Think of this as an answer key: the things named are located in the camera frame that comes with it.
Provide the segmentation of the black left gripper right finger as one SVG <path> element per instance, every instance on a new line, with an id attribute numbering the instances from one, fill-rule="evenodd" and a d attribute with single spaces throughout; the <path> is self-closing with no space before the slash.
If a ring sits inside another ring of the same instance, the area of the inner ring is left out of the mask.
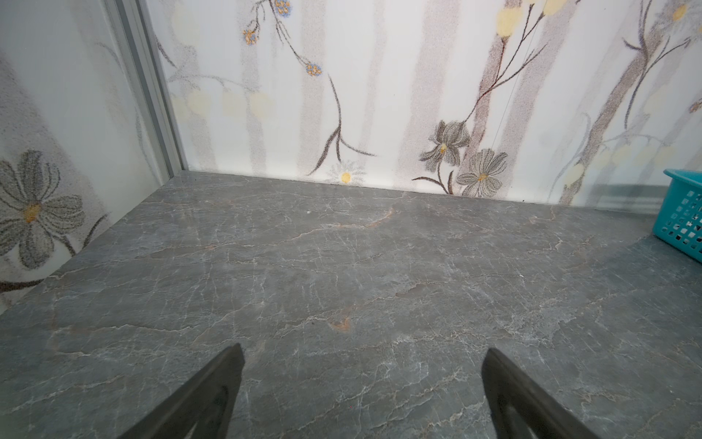
<path id="1" fill-rule="evenodd" d="M 481 378 L 498 439 L 597 436 L 499 349 L 486 352 Z"/>

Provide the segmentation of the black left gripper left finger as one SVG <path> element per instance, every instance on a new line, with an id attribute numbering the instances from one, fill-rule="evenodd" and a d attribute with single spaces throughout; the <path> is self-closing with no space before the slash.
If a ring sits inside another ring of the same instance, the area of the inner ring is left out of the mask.
<path id="1" fill-rule="evenodd" d="M 225 438 L 241 387 L 241 345 L 223 349 L 122 438 Z"/>

